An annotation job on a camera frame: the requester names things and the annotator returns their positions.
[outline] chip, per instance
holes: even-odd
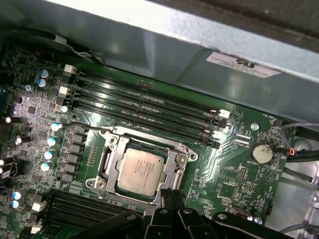
[[[39,137],[46,138],[46,132],[45,131],[40,131],[39,132]]]
[[[15,103],[17,103],[17,104],[21,104],[21,103],[22,103],[22,97],[20,97],[20,96],[14,96],[13,102],[15,102]]]
[[[31,194],[31,195],[34,195],[36,193],[36,189],[35,188],[29,188],[27,193]]]
[[[25,150],[20,151],[20,156],[26,157],[26,154],[27,154],[27,151],[25,151]]]
[[[157,191],[164,158],[129,148],[119,162],[118,187],[129,192],[153,196]]]
[[[42,176],[40,176],[40,175],[34,175],[34,176],[33,176],[33,180],[34,180],[34,182],[39,183],[39,182],[41,182],[41,180],[42,180]]]
[[[34,114],[35,113],[35,107],[29,106],[28,113],[29,114]]]

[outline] solid capacitor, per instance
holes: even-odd
[[[39,79],[38,80],[38,86],[41,87],[41,88],[49,88],[50,87],[50,82],[48,80],[45,80],[45,79]]]
[[[50,149],[44,153],[44,158],[47,160],[53,159],[57,155],[57,151],[55,149]]]
[[[50,138],[47,140],[47,143],[48,143],[49,146],[54,146],[54,145],[60,143],[60,138],[59,138],[58,136],[50,137]]]
[[[16,192],[12,194],[13,199],[19,200],[20,198],[23,198],[26,195],[26,190],[24,188],[20,188]]]
[[[52,168],[54,168],[54,163],[52,161],[46,161],[45,163],[41,164],[41,170],[43,172],[47,172]]]
[[[45,69],[41,70],[39,72],[39,74],[40,74],[40,77],[43,79],[51,79],[52,78],[52,74],[48,70],[45,70]]]
[[[32,138],[30,136],[17,137],[15,140],[17,144],[24,144],[31,141],[32,141]]]
[[[53,124],[51,125],[51,129],[52,129],[53,132],[56,132],[56,131],[58,131],[58,130],[61,129],[61,128],[62,128],[62,123],[60,123],[60,122],[58,122],[58,123],[53,123]]]
[[[5,118],[5,122],[7,123],[21,123],[20,117],[7,117]]]
[[[12,162],[14,162],[13,157],[3,158],[3,159],[0,159],[0,166],[6,165]]]

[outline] white label on motherboard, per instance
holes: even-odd
[[[249,62],[247,60],[222,54],[219,52],[213,52],[206,61],[215,63],[221,66],[232,68],[237,71],[245,72],[250,75],[254,75],[260,78],[267,78],[281,74],[280,71],[275,71],[264,66],[260,66],[256,63]]]

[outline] blue-topped capacitor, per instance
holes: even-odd
[[[24,188],[20,188],[16,192],[12,193],[12,197],[15,200],[19,200],[20,198],[23,198],[26,195],[26,190]]]
[[[49,88],[50,87],[50,82],[48,80],[45,80],[43,78],[40,78],[37,82],[38,86],[41,88]]]
[[[19,207],[22,207],[24,205],[24,199],[23,198],[20,198],[18,200],[13,200],[11,203],[10,203],[10,206],[14,209],[17,209]]]
[[[47,140],[47,143],[48,143],[49,146],[54,146],[54,145],[60,143],[60,138],[59,138],[58,136],[50,137],[50,138]]]
[[[48,71],[48,70],[40,70],[39,72],[40,77],[43,79],[51,79],[52,78],[52,74]]]
[[[52,168],[54,168],[54,163],[52,161],[50,161],[50,160],[41,164],[41,170],[43,172],[47,172],[47,171],[49,171]]]
[[[47,160],[50,160],[50,159],[53,159],[56,157],[57,155],[57,151],[55,149],[50,149],[49,151],[46,151],[44,153],[44,158],[47,159]]]

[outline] cable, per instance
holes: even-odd
[[[304,162],[315,162],[319,161],[319,156],[311,156],[311,157],[293,157],[288,158],[287,163],[304,163]]]
[[[319,227],[315,226],[315,225],[311,225],[311,224],[297,224],[297,225],[292,225],[290,227],[284,228],[282,230],[280,230],[280,233],[289,233],[289,232],[293,232],[296,230],[301,230],[301,229],[312,229],[314,230],[316,233],[319,232]]]
[[[289,169],[289,168],[284,168],[284,173],[287,173],[288,175],[290,175],[290,176],[293,176],[293,177],[295,177],[295,178],[298,178],[298,179],[300,179],[300,180],[302,180],[302,181],[306,181],[306,182],[308,182],[308,183],[311,183],[312,181],[313,181],[313,178],[312,177],[310,177],[310,176],[308,176],[308,175],[305,175],[305,174],[303,174],[303,173],[300,173],[300,172],[296,172],[296,171],[294,171],[294,170],[291,170],[291,169]]]
[[[9,188],[7,188],[7,187],[5,187],[5,186],[0,186],[0,189],[6,189],[8,192],[9,192],[9,195],[3,195],[3,196],[5,196],[5,197],[11,197],[11,195],[12,195],[12,192],[11,192],[11,190],[9,189]]]
[[[285,130],[289,129],[289,128],[294,128],[294,127],[316,127],[319,126],[319,123],[291,123],[288,124],[284,127],[282,127],[279,131],[279,134],[281,136],[281,138],[283,139],[285,145],[289,148],[289,152],[291,156],[295,155],[295,150],[293,149],[292,145],[290,144],[289,140],[287,139],[286,135],[285,135]]]

